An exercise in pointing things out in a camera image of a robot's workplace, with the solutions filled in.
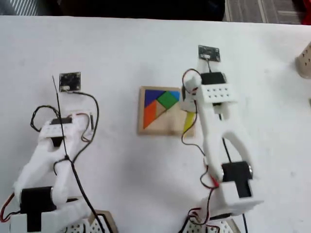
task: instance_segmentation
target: blue triangle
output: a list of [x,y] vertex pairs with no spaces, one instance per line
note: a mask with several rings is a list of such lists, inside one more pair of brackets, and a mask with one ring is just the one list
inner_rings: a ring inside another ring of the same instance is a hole
[[179,91],[169,91],[177,100],[179,100]]
[[145,90],[145,107],[151,104],[152,101],[156,100],[164,91],[161,90]]

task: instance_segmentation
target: tangram puzzle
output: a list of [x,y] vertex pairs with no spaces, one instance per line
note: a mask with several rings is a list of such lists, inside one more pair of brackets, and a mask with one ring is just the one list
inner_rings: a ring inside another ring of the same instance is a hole
[[[193,114],[180,109],[180,89],[142,86],[139,99],[138,133],[181,135],[192,121]],[[193,136],[193,129],[185,136]]]

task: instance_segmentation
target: table surface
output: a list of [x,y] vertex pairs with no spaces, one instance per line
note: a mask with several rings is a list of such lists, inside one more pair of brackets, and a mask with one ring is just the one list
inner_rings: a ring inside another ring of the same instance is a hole
[[[202,155],[180,138],[137,136],[142,85],[181,86],[197,66],[197,46],[218,47],[239,96],[245,127],[258,145],[265,202],[246,214],[249,232],[307,232],[311,227],[311,81],[294,58],[311,28],[276,24],[73,17],[0,17],[0,202],[12,192],[38,133],[38,105],[56,106],[51,76],[80,71],[96,96],[100,123],[77,170],[96,209],[110,210],[119,231],[177,232],[207,191]],[[61,94],[63,109],[90,108],[86,97]],[[40,125],[48,110],[38,114]],[[194,142],[202,143],[198,123]],[[53,182],[51,173],[40,185]],[[78,194],[74,179],[72,194]],[[9,210],[17,208],[16,203]],[[236,218],[242,226],[242,217]],[[5,232],[8,224],[1,224]]]

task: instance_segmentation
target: white robotic arm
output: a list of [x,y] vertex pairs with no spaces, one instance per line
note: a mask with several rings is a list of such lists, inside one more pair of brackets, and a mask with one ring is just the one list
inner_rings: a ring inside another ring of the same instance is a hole
[[[256,149],[238,113],[238,99],[224,74],[209,72],[207,61],[199,60],[200,76],[185,82],[181,108],[196,112],[203,132],[203,151],[208,173],[218,183],[209,205],[210,222],[243,214],[262,203]],[[241,161],[223,164],[220,161],[222,138],[229,140],[241,156]],[[201,203],[201,219],[207,215],[207,198]]]
[[[72,160],[87,120],[85,115],[71,113],[62,121],[67,154]],[[68,177],[72,171],[70,161],[55,164],[65,156],[62,139],[59,119],[47,121],[40,131],[34,154],[14,184],[21,213],[11,216],[11,233],[56,233],[90,216],[90,209],[84,199],[68,202]],[[34,188],[53,169],[57,174],[54,186]]]

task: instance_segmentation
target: wire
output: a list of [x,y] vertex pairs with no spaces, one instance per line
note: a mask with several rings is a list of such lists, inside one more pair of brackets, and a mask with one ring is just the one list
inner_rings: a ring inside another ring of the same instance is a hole
[[243,222],[244,222],[244,227],[245,227],[245,233],[248,233],[245,214],[242,214],[242,216],[243,216]]
[[[218,114],[218,116],[219,116],[219,119],[220,119],[220,120],[223,120],[221,114]],[[229,151],[228,151],[228,148],[227,148],[227,145],[226,145],[226,143],[225,143],[225,139],[222,138],[222,140],[223,140],[223,144],[224,144],[224,148],[225,148],[225,152],[226,152],[226,154],[227,154],[228,160],[229,160],[230,163],[232,163],[231,158],[230,158],[230,155],[229,155]]]
[[79,116],[79,115],[84,115],[84,116],[87,117],[87,125],[86,125],[86,129],[83,131],[83,133],[82,133],[82,135],[81,135],[81,141],[83,141],[83,142],[89,142],[90,140],[87,139],[87,138],[84,136],[84,134],[86,133],[86,131],[87,131],[89,125],[90,125],[90,122],[91,122],[90,116],[89,116],[87,113],[77,113],[76,115],[77,115],[77,116]]
[[20,213],[20,211],[18,212],[11,212],[9,213],[5,218],[3,218],[3,215],[4,215],[4,211],[5,211],[5,208],[9,205],[9,203],[11,202],[11,200],[14,198],[15,194],[12,193],[8,199],[5,201],[5,203],[3,204],[2,208],[1,208],[1,212],[0,212],[0,222],[7,222],[10,220],[11,216],[12,215],[16,215],[18,213]]
[[218,188],[219,186],[211,187],[211,186],[208,186],[207,184],[205,184],[205,183],[202,181],[203,177],[207,174],[207,172],[208,172],[208,166],[206,166],[206,172],[204,172],[204,173],[201,175],[201,177],[200,177],[200,182],[201,182],[201,184],[202,184],[205,188],[208,188],[208,189],[216,189],[216,188]]
[[55,115],[58,117],[58,111],[57,111],[54,107],[52,107],[52,106],[50,106],[50,105],[41,105],[41,106],[37,107],[37,108],[35,109],[34,113],[33,113],[33,116],[31,117],[31,120],[30,120],[30,126],[31,126],[31,128],[33,128],[33,129],[36,130],[37,132],[40,132],[40,131],[41,131],[41,128],[38,129],[38,128],[35,126],[34,120],[35,120],[35,115],[37,114],[37,112],[38,112],[41,108],[50,108],[50,109],[52,109],[52,110],[54,111]]
[[75,163],[76,160],[78,159],[79,155],[93,142],[93,139],[95,137],[96,131],[97,131],[97,126],[98,126],[98,120],[99,120],[99,106],[98,106],[98,102],[96,100],[96,98],[90,94],[84,93],[84,92],[68,92],[69,94],[73,93],[73,94],[78,94],[78,95],[84,95],[84,96],[89,96],[91,97],[96,105],[96,111],[97,111],[97,117],[96,117],[96,122],[95,122],[95,127],[94,127],[94,132],[93,132],[93,136],[91,137],[91,139],[89,140],[89,142],[81,149],[79,150],[79,152],[76,154],[76,156],[73,158],[72,162]]
[[9,221],[12,215],[17,215],[17,214],[20,214],[20,211],[11,212],[11,213],[9,213],[9,214],[4,218],[4,220],[5,220],[5,221]]
[[[228,160],[229,160],[230,163],[232,163],[224,138],[223,138],[223,144],[224,144],[224,147],[225,147],[225,151],[226,151],[226,153],[227,153]],[[242,217],[243,217],[245,232],[248,233],[245,214],[242,214]]]
[[210,69],[210,65],[209,65],[209,59],[205,59],[207,61],[207,65],[208,65],[208,70],[210,73],[212,73],[212,70]]
[[89,199],[87,198],[87,195],[85,194],[84,189],[83,189],[83,187],[82,187],[82,185],[81,185],[81,182],[80,182],[78,173],[77,173],[77,171],[76,171],[76,168],[75,168],[75,166],[74,166],[74,163],[73,163],[73,161],[70,160],[70,158],[69,158],[69,156],[68,156],[68,154],[67,154],[66,143],[65,143],[65,135],[64,135],[64,130],[63,130],[62,115],[61,115],[61,111],[60,111],[59,98],[58,98],[58,93],[57,93],[57,89],[56,89],[56,84],[55,84],[54,76],[52,76],[52,78],[53,78],[53,83],[54,83],[54,87],[55,87],[55,90],[56,90],[56,99],[57,99],[57,106],[58,106],[58,112],[59,112],[58,117],[59,117],[61,129],[62,129],[62,135],[63,135],[63,141],[64,141],[64,148],[65,148],[65,154],[66,154],[64,160],[68,160],[68,161],[71,163],[71,168],[72,168],[72,171],[73,171],[73,175],[74,175],[74,177],[75,177],[75,179],[76,179],[76,181],[77,181],[77,184],[78,184],[78,186],[79,186],[80,192],[81,192],[83,198],[85,199],[87,205],[88,205],[89,208],[91,209],[91,211],[92,211],[93,215],[95,216],[96,220],[98,221],[98,224],[99,224],[99,226],[100,226],[102,232],[104,233],[104,232],[105,232],[105,229],[104,229],[104,227],[103,227],[103,225],[102,225],[102,222],[101,222],[100,219],[98,218],[98,215],[97,215],[96,211],[94,210],[94,208],[93,208],[93,206],[91,205]]
[[202,223],[196,223],[194,221],[192,221],[191,219],[189,219],[189,221],[194,224],[194,225],[197,225],[197,226],[202,226],[202,225],[205,225],[208,220],[209,220],[209,202],[210,202],[210,197],[212,196],[212,192],[215,190],[215,188],[212,188],[209,192],[209,196],[208,196],[208,199],[207,199],[207,214],[206,214],[206,218],[204,220],[204,222]]
[[202,79],[201,74],[200,74],[199,71],[197,71],[196,69],[193,69],[193,68],[187,69],[187,70],[185,71],[185,73],[183,74],[183,77],[182,77],[182,79],[181,79],[181,82],[182,82],[184,88],[185,88],[184,79],[185,79],[186,74],[187,74],[189,71],[194,71],[194,72],[196,72],[198,75],[200,75],[200,78]]
[[188,132],[188,131],[195,125],[196,120],[197,120],[197,118],[198,118],[198,107],[197,107],[196,101],[194,101],[194,104],[195,104],[195,118],[194,118],[194,121],[193,121],[193,123],[189,126],[189,128],[187,128],[187,130],[185,130],[185,131],[183,132],[183,134],[181,135],[181,142],[182,142],[184,145],[186,145],[186,146],[196,146],[196,147],[200,150],[200,152],[203,154],[203,156],[205,156],[203,150],[201,149],[201,147],[200,147],[199,145],[194,144],[194,143],[186,143],[186,142],[184,141],[184,135],[186,134],[186,132]]

